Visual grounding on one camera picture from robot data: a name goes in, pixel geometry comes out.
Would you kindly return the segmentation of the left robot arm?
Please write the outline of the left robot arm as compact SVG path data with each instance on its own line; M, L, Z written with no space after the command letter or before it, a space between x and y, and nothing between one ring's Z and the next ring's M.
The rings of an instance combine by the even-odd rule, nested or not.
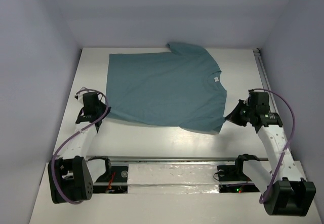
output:
M107 156L89 157L88 151L110 113L106 96L97 90L82 88L75 98L82 104L75 121L75 132L53 153L48 163L52 202L80 204L89 200L97 180L113 178Z

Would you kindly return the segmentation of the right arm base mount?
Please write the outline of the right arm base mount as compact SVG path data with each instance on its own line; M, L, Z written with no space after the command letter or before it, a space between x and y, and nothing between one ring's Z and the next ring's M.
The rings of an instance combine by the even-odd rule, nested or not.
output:
M243 173L238 173L234 165L218 165L213 179L218 182L220 193L257 193L258 188Z

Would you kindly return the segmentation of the white foil-taped centre block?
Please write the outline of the white foil-taped centre block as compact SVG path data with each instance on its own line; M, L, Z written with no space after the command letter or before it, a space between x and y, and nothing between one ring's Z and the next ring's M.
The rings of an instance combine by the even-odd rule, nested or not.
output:
M217 166L198 163L131 164L129 194L217 194Z

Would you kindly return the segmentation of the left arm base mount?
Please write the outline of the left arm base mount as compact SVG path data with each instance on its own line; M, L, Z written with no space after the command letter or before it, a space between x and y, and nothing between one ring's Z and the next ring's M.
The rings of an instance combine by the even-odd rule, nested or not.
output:
M93 181L94 194L128 192L128 165L112 163L107 156L102 156L89 158L87 167Z

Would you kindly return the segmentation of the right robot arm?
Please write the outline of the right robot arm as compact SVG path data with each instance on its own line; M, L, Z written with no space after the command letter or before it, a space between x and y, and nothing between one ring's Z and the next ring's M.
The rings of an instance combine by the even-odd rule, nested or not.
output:
M295 131L285 138L282 120L270 110L271 91L249 90L226 120L245 127L251 124L266 150L271 170L267 171L255 155L239 155L233 166L218 167L220 181L244 181L261 193L259 203L268 215L306 216L316 193L296 167L290 144Z

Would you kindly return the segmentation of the aluminium right side rail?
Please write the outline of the aluminium right side rail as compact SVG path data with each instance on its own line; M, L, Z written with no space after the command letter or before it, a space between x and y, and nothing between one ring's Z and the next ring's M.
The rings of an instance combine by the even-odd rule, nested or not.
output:
M258 71L259 71L259 75L260 75L260 78L261 78L262 87L264 89L271 90L269 80L268 80L268 77L267 77L267 74L266 74L266 71L265 71L265 67L264 67L264 64L263 64L263 61L262 61L262 58L261 58L260 50L258 48L253 49L253 53L254 53L254 57L255 57L255 60L256 60L256 65L257 65L257 68L258 68ZM275 104L274 95L271 94L271 93L269 95L269 100L270 100L270 109L271 109L271 111L274 111L274 112L277 113L277 107L276 107L276 104Z

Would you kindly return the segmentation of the aluminium front rail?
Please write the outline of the aluminium front rail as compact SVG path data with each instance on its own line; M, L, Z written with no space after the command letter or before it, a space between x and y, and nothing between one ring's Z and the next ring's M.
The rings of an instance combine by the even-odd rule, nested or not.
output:
M108 156L111 161L119 162L219 162L219 161L235 161L236 157L126 157L126 156Z

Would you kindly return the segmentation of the teal t-shirt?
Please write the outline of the teal t-shirt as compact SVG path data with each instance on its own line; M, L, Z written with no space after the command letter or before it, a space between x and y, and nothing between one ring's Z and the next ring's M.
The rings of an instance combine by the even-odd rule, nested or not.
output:
M191 131L219 132L227 92L221 68L203 47L168 43L160 53L110 54L110 118Z

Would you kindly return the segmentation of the aluminium rail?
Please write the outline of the aluminium rail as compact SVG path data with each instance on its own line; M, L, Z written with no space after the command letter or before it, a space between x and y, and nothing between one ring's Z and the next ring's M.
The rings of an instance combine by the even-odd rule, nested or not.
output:
M219 162L219 161L235 161L236 157L126 157L126 156L108 156L111 161L119 162Z
M257 68L258 68L258 71L259 71L259 75L260 75L260 78L261 78L262 87L264 89L271 90L269 80L268 80L268 77L267 77L267 74L266 74L266 71L265 71L265 67L264 67L264 64L263 64L263 61L262 61L262 58L261 58L260 50L258 48L253 49L253 53L254 53L254 57L255 57L255 60L256 60L256 65L257 65ZM274 95L271 94L271 93L269 95L269 100L270 100L270 109L271 109L271 111L274 111L274 112L277 113L277 107L276 107L276 104L275 104Z

